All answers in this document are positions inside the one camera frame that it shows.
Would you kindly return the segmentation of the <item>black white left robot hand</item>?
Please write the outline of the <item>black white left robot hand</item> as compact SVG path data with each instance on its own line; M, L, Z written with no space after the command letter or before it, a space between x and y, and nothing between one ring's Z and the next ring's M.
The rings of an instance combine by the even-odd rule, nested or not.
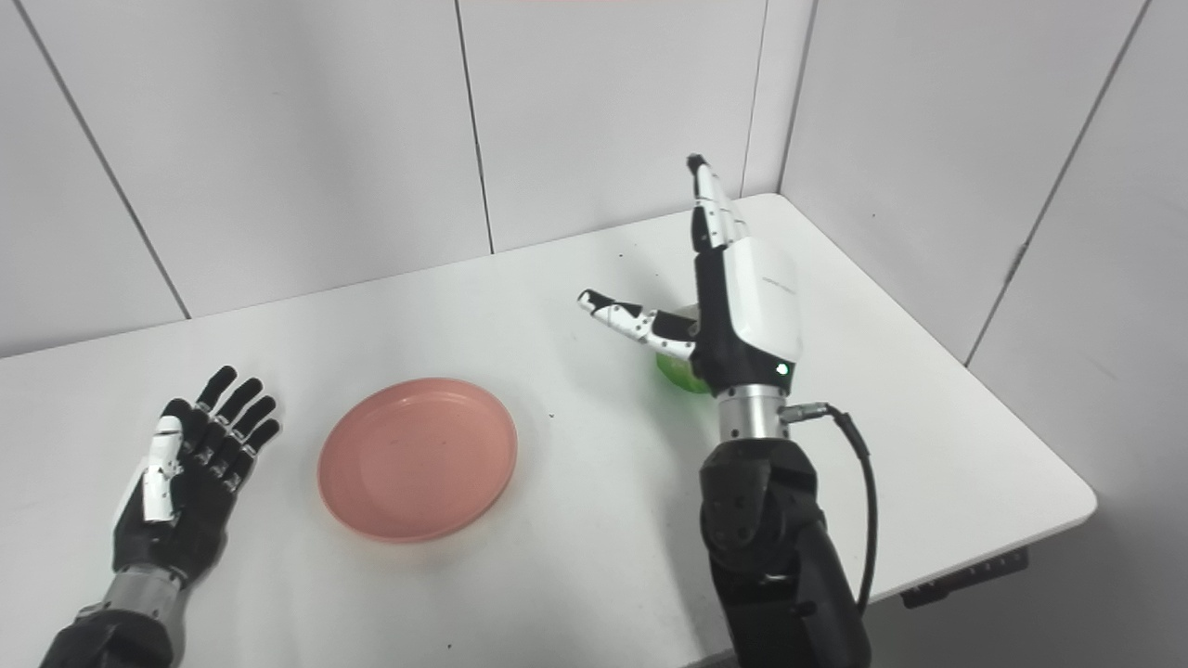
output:
M220 557L226 525L265 447L282 429L259 378L213 372L195 401L162 410L113 529L115 573L160 568L183 586Z

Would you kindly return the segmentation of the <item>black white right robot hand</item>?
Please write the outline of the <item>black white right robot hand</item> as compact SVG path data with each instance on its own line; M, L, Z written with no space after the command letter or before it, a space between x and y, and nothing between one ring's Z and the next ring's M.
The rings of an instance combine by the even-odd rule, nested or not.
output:
M583 290L577 303L624 338L688 364L714 396L754 385L788 393L803 351L794 259L752 233L704 156L685 164L694 179L696 317L595 290Z

